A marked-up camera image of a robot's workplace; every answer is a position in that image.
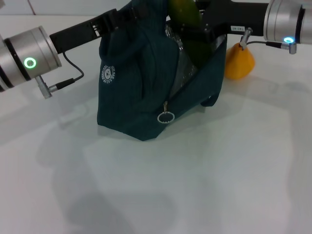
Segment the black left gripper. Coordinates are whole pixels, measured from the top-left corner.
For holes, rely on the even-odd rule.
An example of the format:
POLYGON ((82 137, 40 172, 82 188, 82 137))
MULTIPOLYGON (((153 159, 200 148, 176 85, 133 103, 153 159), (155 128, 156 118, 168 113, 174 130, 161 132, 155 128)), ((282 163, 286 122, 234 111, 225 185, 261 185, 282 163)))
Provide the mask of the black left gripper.
POLYGON ((146 8, 113 9, 92 19, 91 23, 83 22, 51 34, 50 39, 56 51, 63 53, 145 17, 146 8))

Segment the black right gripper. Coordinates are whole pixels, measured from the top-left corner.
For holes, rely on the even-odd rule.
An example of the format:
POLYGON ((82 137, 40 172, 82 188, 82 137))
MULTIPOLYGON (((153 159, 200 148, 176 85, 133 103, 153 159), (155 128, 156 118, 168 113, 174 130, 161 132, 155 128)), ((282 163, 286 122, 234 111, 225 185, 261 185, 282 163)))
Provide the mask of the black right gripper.
POLYGON ((264 19, 267 3, 233 2, 231 0, 196 0, 198 9, 206 9, 206 26, 183 24, 181 38, 205 43, 214 42, 224 34, 243 34, 252 29, 253 36, 264 36, 264 19))

